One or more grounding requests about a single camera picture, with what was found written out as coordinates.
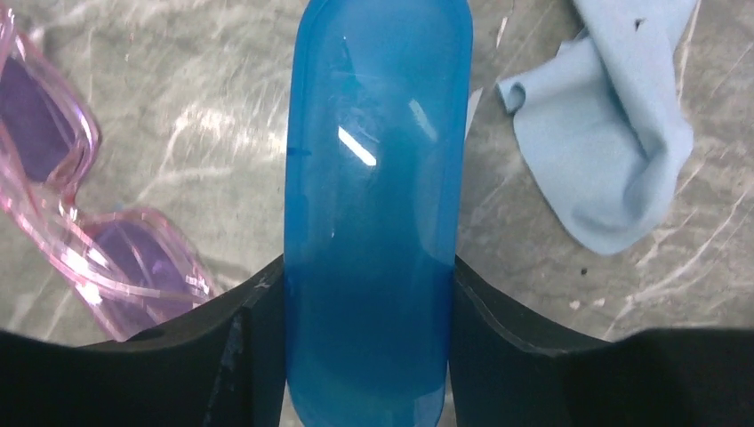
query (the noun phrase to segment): pink sunglasses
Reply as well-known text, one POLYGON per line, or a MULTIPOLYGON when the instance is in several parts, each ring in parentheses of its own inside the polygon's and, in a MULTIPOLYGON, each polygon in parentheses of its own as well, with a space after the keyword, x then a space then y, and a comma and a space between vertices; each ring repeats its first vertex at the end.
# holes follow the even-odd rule
POLYGON ((76 190, 100 146, 88 108, 0 4, 0 205, 118 341, 219 294, 158 211, 86 215, 76 190))

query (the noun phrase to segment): blue cloth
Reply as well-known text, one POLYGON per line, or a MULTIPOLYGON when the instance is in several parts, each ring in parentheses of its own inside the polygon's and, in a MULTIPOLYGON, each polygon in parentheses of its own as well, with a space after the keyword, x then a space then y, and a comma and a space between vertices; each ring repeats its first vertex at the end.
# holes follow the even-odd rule
POLYGON ((696 0, 574 0, 554 59, 498 84, 524 160, 568 232, 616 254, 661 223, 694 134, 673 51, 696 0))

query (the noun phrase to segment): purple lens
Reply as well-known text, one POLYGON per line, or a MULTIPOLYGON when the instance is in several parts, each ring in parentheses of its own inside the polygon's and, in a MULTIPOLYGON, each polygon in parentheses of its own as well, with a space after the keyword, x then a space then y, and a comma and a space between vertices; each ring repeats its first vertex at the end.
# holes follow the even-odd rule
MULTIPOLYGON (((131 280, 130 285, 149 289, 190 294, 189 285, 167 256, 163 248, 141 226, 128 221, 111 222, 92 239, 131 280)), ((155 326, 159 318, 176 318, 193 308, 191 302, 145 299, 144 307, 136 304, 104 299, 102 306, 109 321, 123 329, 143 329, 155 326)))
POLYGON ((0 77, 0 117, 27 177, 44 182, 73 146, 74 133, 42 86, 14 58, 0 77))

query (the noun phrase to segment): microfiber cleaning cloth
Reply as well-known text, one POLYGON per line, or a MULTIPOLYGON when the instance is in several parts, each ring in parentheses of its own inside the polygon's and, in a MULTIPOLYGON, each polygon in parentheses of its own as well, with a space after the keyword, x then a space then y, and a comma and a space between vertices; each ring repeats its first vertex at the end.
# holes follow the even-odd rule
POLYGON ((585 29, 498 84, 524 160, 568 232, 617 254, 660 224, 694 134, 673 51, 696 0, 574 0, 585 29))

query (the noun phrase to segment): marble countertop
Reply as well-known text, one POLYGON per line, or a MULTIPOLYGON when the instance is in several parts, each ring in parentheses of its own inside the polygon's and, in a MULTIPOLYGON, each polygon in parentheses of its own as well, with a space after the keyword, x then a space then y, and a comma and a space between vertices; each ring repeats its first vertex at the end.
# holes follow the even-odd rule
MULTIPOLYGON (((485 93, 467 141, 460 256, 542 315, 608 340, 650 326, 754 326, 754 3, 702 0, 676 55, 696 139, 675 204, 651 236, 603 258, 549 210, 493 90, 576 34, 573 7, 469 2, 472 87, 485 93)), ((99 120, 103 146, 81 206, 163 210, 228 287, 282 252, 290 67, 305 0, 6 3, 99 120)), ((70 345, 104 339, 0 218, 0 325, 70 345)), ((443 425, 453 425, 448 412, 443 425)))

